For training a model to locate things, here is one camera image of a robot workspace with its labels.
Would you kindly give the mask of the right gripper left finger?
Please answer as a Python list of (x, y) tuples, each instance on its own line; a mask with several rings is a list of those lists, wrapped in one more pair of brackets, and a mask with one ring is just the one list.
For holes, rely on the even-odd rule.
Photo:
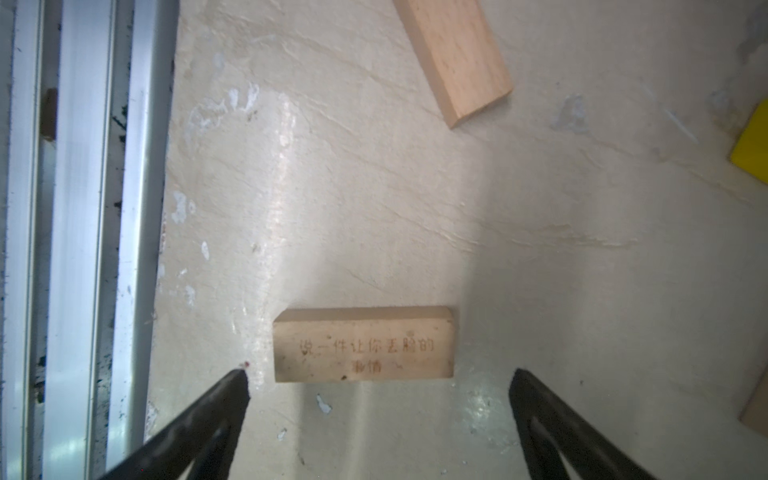
[(106, 479), (226, 479), (247, 405), (248, 377), (233, 369)]

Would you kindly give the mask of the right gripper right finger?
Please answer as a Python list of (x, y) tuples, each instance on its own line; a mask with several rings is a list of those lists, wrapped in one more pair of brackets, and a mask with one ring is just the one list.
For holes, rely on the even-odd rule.
[(533, 479), (651, 479), (530, 371), (517, 369), (509, 387), (528, 472)]

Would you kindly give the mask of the wood block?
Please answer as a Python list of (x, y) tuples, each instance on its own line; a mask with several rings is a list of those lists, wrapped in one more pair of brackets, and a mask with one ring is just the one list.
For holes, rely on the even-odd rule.
[(457, 323), (443, 306), (288, 309), (273, 322), (275, 380), (429, 380), (454, 374)]
[(478, 1), (401, 0), (394, 5), (448, 128), (513, 91)]

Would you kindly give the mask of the wood block angled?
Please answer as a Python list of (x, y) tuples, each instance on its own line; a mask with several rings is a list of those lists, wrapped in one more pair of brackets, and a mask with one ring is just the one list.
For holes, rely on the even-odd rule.
[(768, 436), (768, 371), (765, 370), (757, 382), (739, 421), (763, 437)]

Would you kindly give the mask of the yellow cube block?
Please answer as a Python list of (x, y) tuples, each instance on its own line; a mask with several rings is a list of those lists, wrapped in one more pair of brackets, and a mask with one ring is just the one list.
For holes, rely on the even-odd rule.
[(733, 165), (764, 184), (768, 182), (768, 101), (761, 101), (750, 116), (730, 154)]

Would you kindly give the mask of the aluminium mounting rail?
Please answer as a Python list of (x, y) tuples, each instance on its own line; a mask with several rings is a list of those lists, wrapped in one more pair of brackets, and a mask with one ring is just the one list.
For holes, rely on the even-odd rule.
[(1, 5), (1, 475), (144, 441), (176, 1)]

